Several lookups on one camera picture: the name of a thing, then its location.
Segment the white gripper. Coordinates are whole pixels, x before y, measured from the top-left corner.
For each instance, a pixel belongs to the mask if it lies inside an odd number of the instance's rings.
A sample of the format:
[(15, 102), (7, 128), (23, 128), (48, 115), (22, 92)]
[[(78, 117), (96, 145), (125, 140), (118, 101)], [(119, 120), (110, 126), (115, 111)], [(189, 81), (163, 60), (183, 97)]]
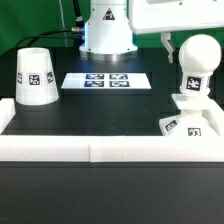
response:
[(170, 32), (224, 27), (224, 0), (129, 0), (129, 24), (135, 34), (163, 32), (172, 63)]

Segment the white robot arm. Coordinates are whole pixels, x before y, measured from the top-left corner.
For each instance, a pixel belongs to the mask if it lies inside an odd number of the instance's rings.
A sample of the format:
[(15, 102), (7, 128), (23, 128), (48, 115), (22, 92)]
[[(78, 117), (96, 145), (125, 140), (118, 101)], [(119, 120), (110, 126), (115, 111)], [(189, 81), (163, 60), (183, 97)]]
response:
[(116, 61), (137, 51), (134, 35), (161, 35), (173, 57), (171, 34), (224, 27), (224, 0), (91, 0), (80, 53), (95, 60)]

